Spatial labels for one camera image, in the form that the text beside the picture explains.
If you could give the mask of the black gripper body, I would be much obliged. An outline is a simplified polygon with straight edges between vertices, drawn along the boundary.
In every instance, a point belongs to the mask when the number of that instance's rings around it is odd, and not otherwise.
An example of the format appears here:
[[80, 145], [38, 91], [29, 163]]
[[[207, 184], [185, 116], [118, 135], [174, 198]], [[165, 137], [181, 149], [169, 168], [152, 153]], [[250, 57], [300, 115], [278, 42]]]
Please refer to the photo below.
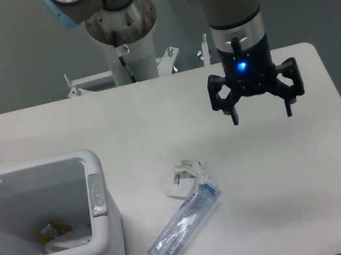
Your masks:
[[237, 55], [232, 52], [218, 51], [224, 68], [225, 83], [233, 98], [260, 95], [274, 92], [278, 79], [275, 64], [267, 42], [267, 36], [254, 46], [241, 50]]

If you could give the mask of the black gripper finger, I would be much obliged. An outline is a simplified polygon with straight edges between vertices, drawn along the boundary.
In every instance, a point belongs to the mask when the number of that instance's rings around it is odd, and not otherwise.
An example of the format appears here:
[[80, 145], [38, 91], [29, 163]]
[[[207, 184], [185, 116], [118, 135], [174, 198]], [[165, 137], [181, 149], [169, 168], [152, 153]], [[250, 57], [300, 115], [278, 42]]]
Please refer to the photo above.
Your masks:
[[[222, 98], [220, 92], [223, 87], [229, 88], [229, 93], [226, 98]], [[233, 124], [239, 124], [239, 116], [236, 112], [235, 105], [241, 99], [242, 93], [227, 77], [218, 75], [210, 75], [208, 77], [207, 89], [210, 97], [211, 107], [214, 111], [222, 111], [225, 115], [231, 116]]]
[[[290, 79], [291, 85], [280, 81], [278, 76], [281, 75], [283, 78]], [[279, 66], [275, 65], [272, 67], [271, 77], [269, 77], [269, 93], [274, 96], [283, 99], [286, 113], [288, 116], [292, 116], [291, 105], [297, 100], [297, 96], [302, 96], [301, 81], [299, 76], [298, 65], [296, 59], [290, 57], [283, 61]]]

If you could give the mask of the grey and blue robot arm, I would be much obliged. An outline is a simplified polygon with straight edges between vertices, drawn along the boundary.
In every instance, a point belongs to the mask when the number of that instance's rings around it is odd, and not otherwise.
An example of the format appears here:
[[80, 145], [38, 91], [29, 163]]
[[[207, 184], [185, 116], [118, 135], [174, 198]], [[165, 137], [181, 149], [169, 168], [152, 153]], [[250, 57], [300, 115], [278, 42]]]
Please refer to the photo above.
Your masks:
[[[158, 76], [151, 33], [157, 10], [151, 0], [42, 0], [66, 28], [83, 23], [108, 52], [117, 85]], [[242, 97], [270, 93], [291, 107], [305, 88], [297, 62], [271, 59], [258, 0], [187, 0], [199, 3], [210, 27], [224, 75], [211, 75], [211, 107], [238, 123]]]

